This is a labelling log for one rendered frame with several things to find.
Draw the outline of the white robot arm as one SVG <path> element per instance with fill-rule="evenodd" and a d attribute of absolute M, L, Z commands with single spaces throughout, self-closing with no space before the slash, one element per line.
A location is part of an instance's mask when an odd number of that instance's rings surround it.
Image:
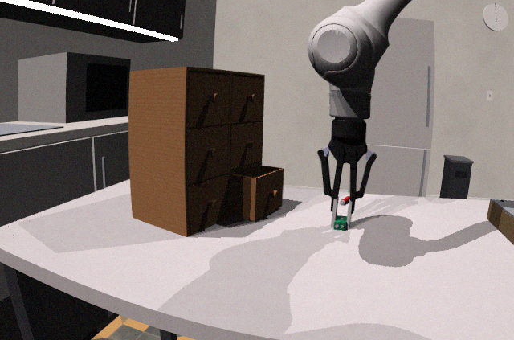
<path fill-rule="evenodd" d="M 308 58 L 332 90 L 329 116 L 354 122 L 370 118 L 375 67 L 390 45 L 391 24 L 411 1 L 365 0 L 344 6 L 313 29 Z"/>

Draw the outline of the brown small chest of drawers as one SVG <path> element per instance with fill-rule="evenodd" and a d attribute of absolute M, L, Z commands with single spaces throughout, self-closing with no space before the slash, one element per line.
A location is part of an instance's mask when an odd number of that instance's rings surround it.
<path fill-rule="evenodd" d="M 229 121 L 187 125 L 189 72 L 225 75 L 230 81 Z M 220 73 L 225 72 L 225 73 Z M 240 75 L 242 74 L 242 75 Z M 232 76 L 262 79 L 262 118 L 230 120 Z M 230 215 L 230 172 L 262 165 L 265 75 L 211 68 L 177 67 L 131 71 L 128 95 L 128 154 L 133 218 L 181 236 L 191 236 Z M 257 121 L 262 126 L 261 161 L 230 170 L 230 123 Z M 228 169 L 187 182 L 187 128 L 226 125 Z M 227 217 L 189 233 L 187 185 L 221 174 L 227 180 Z"/>

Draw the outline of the green 9v battery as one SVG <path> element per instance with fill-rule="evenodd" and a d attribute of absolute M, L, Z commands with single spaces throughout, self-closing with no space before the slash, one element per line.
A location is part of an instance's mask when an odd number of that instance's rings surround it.
<path fill-rule="evenodd" d="M 335 222 L 334 222 L 334 228 L 333 229 L 345 231 L 345 229 L 346 229 L 346 221 L 347 221 L 347 216 L 340 216 L 340 215 L 338 215 L 336 217 Z"/>

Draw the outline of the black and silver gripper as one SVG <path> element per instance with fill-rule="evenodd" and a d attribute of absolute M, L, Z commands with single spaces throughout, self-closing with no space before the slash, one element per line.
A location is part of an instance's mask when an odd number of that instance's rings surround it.
<path fill-rule="evenodd" d="M 348 138 L 348 139 L 345 139 Z M 365 144 L 366 138 L 366 123 L 354 121 L 332 121 L 332 136 L 328 146 L 317 151 L 321 160 L 324 194 L 332 198 L 331 212 L 332 222 L 331 227 L 334 227 L 334 222 L 337 217 L 337 207 L 339 199 L 339 189 L 341 184 L 341 174 L 343 164 L 350 164 L 350 198 L 348 206 L 348 214 L 346 221 L 346 229 L 349 229 L 351 222 L 351 214 L 354 212 L 355 200 L 362 198 L 365 193 L 365 188 L 368 182 L 371 166 L 377 158 L 376 153 L 367 149 Z M 334 178 L 333 189 L 331 189 L 328 156 L 331 151 L 333 157 L 337 160 L 337 168 Z M 356 192 L 357 184 L 357 162 L 361 157 L 366 154 L 366 167 L 361 182 L 360 190 Z M 350 222 L 349 222 L 350 221 Z"/>

